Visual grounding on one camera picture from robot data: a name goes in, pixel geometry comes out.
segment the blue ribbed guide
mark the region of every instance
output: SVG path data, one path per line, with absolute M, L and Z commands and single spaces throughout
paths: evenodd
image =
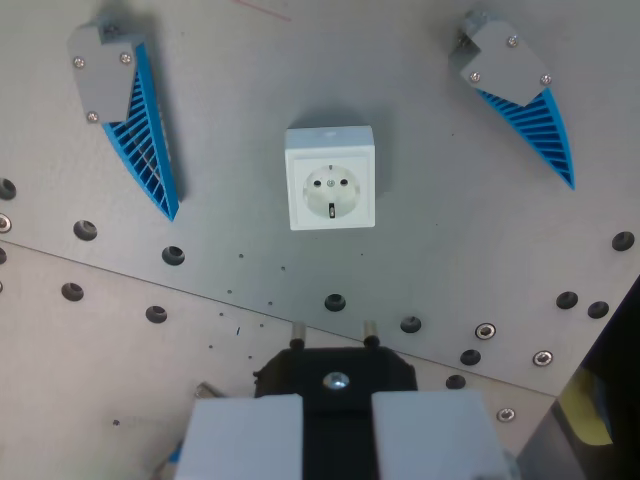
M 129 116 L 124 122 L 103 125 L 104 131 L 129 173 L 153 203 L 173 221 L 180 205 L 144 44 L 136 48 L 136 60 L 138 67 Z
M 571 149 L 562 116 L 549 88 L 545 88 L 526 107 L 478 90 L 538 154 L 575 190 Z

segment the gray mounting plate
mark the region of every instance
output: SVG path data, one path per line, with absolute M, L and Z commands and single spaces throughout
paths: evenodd
M 100 123 L 127 119 L 137 68 L 135 49 L 142 40 L 141 35 L 104 37 L 98 25 L 85 25 L 71 34 L 67 41 L 70 65 L 76 57 L 84 61 L 82 68 L 71 71 L 78 85 L 85 118 L 89 112 L 96 112 Z M 130 63 L 120 61 L 122 53 L 131 56 Z
M 638 245 L 611 248 L 640 232 L 640 63 L 627 61 L 640 4 L 494 2 L 554 72 L 574 192 L 449 70 L 470 1 L 255 1 L 158 0 L 145 14 L 183 194 L 174 223 L 79 115 L 64 44 L 95 12 L 0 7 L 0 176 L 18 189 L 0 204 L 2 239 L 352 338 L 376 320 L 401 352 L 558 394 L 640 272 Z M 376 226 L 290 231 L 285 130 L 349 124 L 373 127 Z M 93 242 L 73 235 L 80 219 Z M 183 265 L 162 262 L 168 245 Z M 565 290 L 580 300 L 561 311 Z M 323 306 L 332 293 L 340 313 Z M 599 300 L 611 312 L 593 320 Z M 399 328 L 408 315 L 416 334 Z M 474 336 L 483 322 L 493 339 Z M 470 348 L 482 361 L 464 367 Z M 533 365 L 539 350 L 550 366 Z

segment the power socket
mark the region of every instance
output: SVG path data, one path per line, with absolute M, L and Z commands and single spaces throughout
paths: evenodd
M 285 145 L 291 230 L 375 225 L 371 127 L 290 129 Z

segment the hole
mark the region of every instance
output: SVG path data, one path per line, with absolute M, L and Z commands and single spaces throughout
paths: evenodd
M 330 312 L 339 312 L 347 306 L 347 301 L 338 293 L 332 293 L 324 300 L 324 306 Z
M 556 298 L 556 305 L 562 310 L 569 310 L 578 304 L 578 295 L 575 292 L 564 292 Z
M 162 323 L 167 319 L 167 311 L 162 307 L 154 305 L 147 308 L 146 316 L 147 320 L 151 323 Z
M 3 200 L 11 200 L 16 196 L 16 186 L 11 180 L 0 178 L 0 198 Z
M 178 247 L 167 247 L 162 251 L 162 260 L 167 265 L 177 267 L 184 262 L 184 252 Z
M 489 340 L 496 334 L 496 327 L 492 323 L 481 323 L 476 327 L 476 337 L 480 340 Z
M 98 236 L 98 229 L 89 220 L 79 220 L 73 225 L 73 233 L 80 240 L 90 242 Z
M 460 355 L 460 361 L 468 367 L 479 363 L 481 358 L 482 355 L 480 355 L 480 352 L 477 350 L 465 350 L 462 352 L 462 355 Z
M 609 313 L 609 304 L 607 302 L 592 303 L 587 309 L 587 315 L 596 320 L 604 317 L 607 313 Z
M 464 379 L 462 375 L 451 375 L 447 378 L 446 386 L 449 390 L 460 390 L 464 388 L 467 384 L 467 381 Z
M 624 252 L 633 247 L 636 241 L 636 237 L 631 232 L 620 232 L 613 240 L 611 240 L 611 246 L 616 252 Z
M 408 317 L 400 322 L 400 329 L 405 333 L 416 333 L 422 328 L 422 320 L 418 317 Z
M 75 283 L 65 283 L 61 289 L 62 296 L 70 302 L 78 302 L 84 297 L 84 291 L 80 285 Z

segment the metal pin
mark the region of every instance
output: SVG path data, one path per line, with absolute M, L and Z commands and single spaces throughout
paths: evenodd
M 291 341 L 289 342 L 289 347 L 293 350 L 302 350 L 306 336 L 307 326 L 302 322 L 293 322 L 293 324 L 291 324 Z
M 378 326 L 376 322 L 372 320 L 364 321 L 364 346 L 365 347 L 377 347 L 380 345 L 380 339 L 378 338 Z

